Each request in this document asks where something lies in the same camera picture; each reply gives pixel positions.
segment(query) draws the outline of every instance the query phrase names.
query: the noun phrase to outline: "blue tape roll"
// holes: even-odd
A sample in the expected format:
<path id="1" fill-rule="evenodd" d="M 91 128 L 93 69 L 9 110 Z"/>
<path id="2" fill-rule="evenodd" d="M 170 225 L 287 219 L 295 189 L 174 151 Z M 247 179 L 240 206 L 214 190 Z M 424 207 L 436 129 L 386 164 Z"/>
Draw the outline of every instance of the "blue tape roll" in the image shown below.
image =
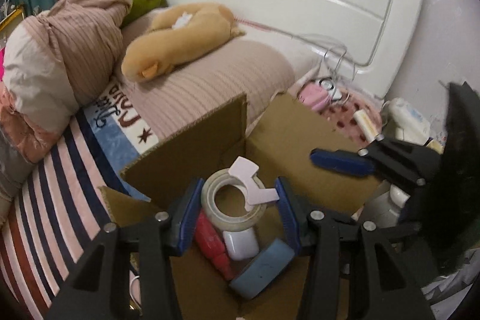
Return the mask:
<path id="1" fill-rule="evenodd" d="M 280 239 L 258 254 L 230 283 L 230 287 L 250 300 L 264 290 L 295 257 L 295 252 Z"/>

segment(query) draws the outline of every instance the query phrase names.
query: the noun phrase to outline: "metal screw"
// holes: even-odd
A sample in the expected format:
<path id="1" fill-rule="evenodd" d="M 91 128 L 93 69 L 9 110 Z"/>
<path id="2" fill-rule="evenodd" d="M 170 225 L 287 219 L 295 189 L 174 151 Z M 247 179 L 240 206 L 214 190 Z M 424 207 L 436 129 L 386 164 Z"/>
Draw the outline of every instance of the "metal screw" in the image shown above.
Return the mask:
<path id="1" fill-rule="evenodd" d="M 103 227 L 103 230 L 108 234 L 112 233 L 116 229 L 117 229 L 116 223 L 106 223 L 105 226 Z"/>
<path id="2" fill-rule="evenodd" d="M 325 213 L 323 213 L 322 211 L 312 211 L 310 213 L 310 217 L 317 221 L 323 220 L 325 218 Z"/>
<path id="3" fill-rule="evenodd" d="M 363 223 L 363 228 L 365 228 L 366 231 L 372 232 L 377 228 L 377 226 L 373 221 L 365 221 Z"/>
<path id="4" fill-rule="evenodd" d="M 159 211 L 155 215 L 155 218 L 158 222 L 168 220 L 169 217 L 170 215 L 166 211 Z"/>

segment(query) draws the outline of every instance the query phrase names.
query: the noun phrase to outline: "pink paper piece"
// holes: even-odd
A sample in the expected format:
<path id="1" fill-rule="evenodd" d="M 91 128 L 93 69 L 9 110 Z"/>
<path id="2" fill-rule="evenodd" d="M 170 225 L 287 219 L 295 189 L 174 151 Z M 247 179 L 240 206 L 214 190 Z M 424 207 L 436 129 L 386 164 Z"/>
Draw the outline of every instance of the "pink paper piece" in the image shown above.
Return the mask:
<path id="1" fill-rule="evenodd" d="M 0 49 L 0 80 L 3 80 L 3 55 L 5 54 L 5 48 Z"/>

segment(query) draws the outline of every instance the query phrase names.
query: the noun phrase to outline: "clear tape roll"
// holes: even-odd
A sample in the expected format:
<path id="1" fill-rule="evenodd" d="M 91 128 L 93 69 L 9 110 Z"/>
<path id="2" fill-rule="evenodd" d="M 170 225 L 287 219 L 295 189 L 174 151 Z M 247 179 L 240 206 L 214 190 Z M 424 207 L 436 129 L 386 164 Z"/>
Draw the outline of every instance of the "clear tape roll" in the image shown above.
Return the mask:
<path id="1" fill-rule="evenodd" d="M 262 181 L 253 177 L 259 188 L 265 188 Z M 202 207 L 210 222 L 222 231 L 240 232 L 254 226 L 267 209 L 266 204 L 258 204 L 251 211 L 241 217 L 227 216 L 215 204 L 215 195 L 220 188 L 232 185 L 242 190 L 243 183 L 229 174 L 229 169 L 217 171 L 207 179 L 202 188 Z"/>

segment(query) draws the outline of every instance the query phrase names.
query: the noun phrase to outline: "striped blanket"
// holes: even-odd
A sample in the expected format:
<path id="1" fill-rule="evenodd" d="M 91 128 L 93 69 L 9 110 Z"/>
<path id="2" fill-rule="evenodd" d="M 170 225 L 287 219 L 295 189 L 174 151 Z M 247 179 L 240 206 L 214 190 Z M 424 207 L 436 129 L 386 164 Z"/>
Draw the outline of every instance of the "striped blanket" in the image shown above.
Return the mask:
<path id="1" fill-rule="evenodd" d="M 158 142 L 116 81 L 70 121 L 15 198 L 0 238 L 0 275 L 26 312 L 42 319 L 101 226 L 98 190 L 138 199 L 119 170 Z"/>

